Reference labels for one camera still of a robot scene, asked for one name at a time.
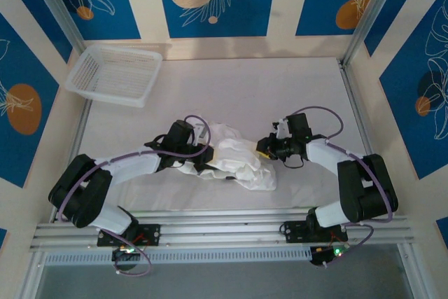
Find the white plastic mesh basket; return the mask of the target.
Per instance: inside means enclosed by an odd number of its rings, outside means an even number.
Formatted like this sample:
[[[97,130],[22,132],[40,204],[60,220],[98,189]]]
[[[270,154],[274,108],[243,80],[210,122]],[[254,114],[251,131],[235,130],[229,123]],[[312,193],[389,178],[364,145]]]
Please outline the white plastic mesh basket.
[[[157,52],[94,44],[78,58],[64,86],[93,101],[143,108],[161,65]]]

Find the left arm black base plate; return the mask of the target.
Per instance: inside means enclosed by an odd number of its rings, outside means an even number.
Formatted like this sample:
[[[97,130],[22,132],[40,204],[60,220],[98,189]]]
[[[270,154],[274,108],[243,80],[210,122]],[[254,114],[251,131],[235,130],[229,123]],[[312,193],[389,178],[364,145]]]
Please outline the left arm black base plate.
[[[157,246],[161,236],[160,229],[161,225],[159,224],[137,224],[124,231],[121,237],[137,247]],[[103,230],[99,231],[97,238],[98,247],[122,246],[124,244],[123,241],[105,233]]]

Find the black electronics box green light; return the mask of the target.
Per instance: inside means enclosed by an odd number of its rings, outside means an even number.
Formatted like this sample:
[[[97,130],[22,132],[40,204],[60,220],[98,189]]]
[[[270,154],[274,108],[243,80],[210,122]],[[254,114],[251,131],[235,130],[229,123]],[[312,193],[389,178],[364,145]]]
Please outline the black electronics box green light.
[[[310,263],[317,267],[327,267],[333,261],[342,257],[350,249],[348,244],[344,245],[330,245],[330,246],[311,246],[311,261]]]
[[[134,246],[121,245],[113,250],[111,261],[119,272],[129,272],[134,269],[141,260],[141,254]]]

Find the white t-shirt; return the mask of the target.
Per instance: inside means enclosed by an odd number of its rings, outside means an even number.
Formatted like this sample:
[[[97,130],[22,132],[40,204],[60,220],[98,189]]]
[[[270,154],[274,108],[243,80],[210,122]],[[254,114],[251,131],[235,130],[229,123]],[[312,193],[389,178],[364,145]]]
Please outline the white t-shirt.
[[[192,163],[177,168],[184,174],[204,180],[232,180],[248,190],[273,191],[277,187],[274,167],[262,161],[256,144],[245,140],[236,129],[222,123],[210,123],[210,146],[220,151],[218,160],[208,163],[210,168],[199,172]]]

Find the aluminium side rail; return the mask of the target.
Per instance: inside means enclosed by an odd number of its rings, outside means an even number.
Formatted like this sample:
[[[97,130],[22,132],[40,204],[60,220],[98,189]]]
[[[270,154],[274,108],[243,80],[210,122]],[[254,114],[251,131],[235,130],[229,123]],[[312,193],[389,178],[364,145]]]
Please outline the aluminium side rail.
[[[375,152],[375,146],[372,143],[372,139],[370,136],[370,122],[366,114],[365,105],[361,99],[361,92],[359,91],[359,88],[357,86],[354,72],[341,60],[339,61],[339,69],[350,101],[351,109],[356,120],[358,131],[363,142],[364,149],[367,154],[373,154]]]
[[[74,135],[73,141],[71,143],[71,148],[69,151],[69,157],[67,160],[67,164],[69,165],[71,161],[78,155],[78,152],[81,147],[81,142],[83,140],[83,135],[85,132],[85,128],[88,121],[88,116],[90,114],[90,109],[92,106],[92,100],[86,99],[80,113],[80,117],[78,119],[78,124],[76,127],[76,133]]]

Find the aluminium frame post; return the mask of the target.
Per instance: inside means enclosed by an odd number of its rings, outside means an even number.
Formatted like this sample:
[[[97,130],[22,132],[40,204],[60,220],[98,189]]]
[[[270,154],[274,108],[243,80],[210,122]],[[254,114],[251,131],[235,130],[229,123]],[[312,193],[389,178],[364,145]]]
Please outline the aluminium frame post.
[[[347,70],[349,68],[349,65],[353,61],[361,45],[364,43],[366,36],[370,32],[385,2],[386,0],[369,1],[364,14],[361,17],[360,22],[358,23],[358,26],[355,28],[354,33],[352,34],[349,46],[347,47],[343,58],[340,60],[340,66],[342,70]]]
[[[63,0],[44,0],[44,2],[74,51],[80,56],[85,51],[86,45]]]

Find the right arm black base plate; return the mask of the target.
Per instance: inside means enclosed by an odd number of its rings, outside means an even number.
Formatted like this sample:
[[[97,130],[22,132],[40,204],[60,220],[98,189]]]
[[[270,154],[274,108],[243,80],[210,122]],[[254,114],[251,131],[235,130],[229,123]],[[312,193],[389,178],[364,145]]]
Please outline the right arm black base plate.
[[[281,224],[279,232],[285,236],[286,242],[295,243],[330,243],[347,242],[348,235],[340,225],[329,228],[317,226],[312,228],[306,221],[286,221]]]

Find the aluminium mounting rail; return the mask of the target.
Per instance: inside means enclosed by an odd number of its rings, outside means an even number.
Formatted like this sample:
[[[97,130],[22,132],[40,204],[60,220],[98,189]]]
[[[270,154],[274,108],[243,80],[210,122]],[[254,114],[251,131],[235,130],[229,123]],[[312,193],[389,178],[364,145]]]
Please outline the aluminium mounting rail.
[[[243,222],[236,216],[162,216],[141,222],[160,225],[159,249],[210,249],[286,246],[279,227],[292,216],[251,216]],[[93,251],[99,230],[69,224],[39,224],[31,240],[31,252]]]

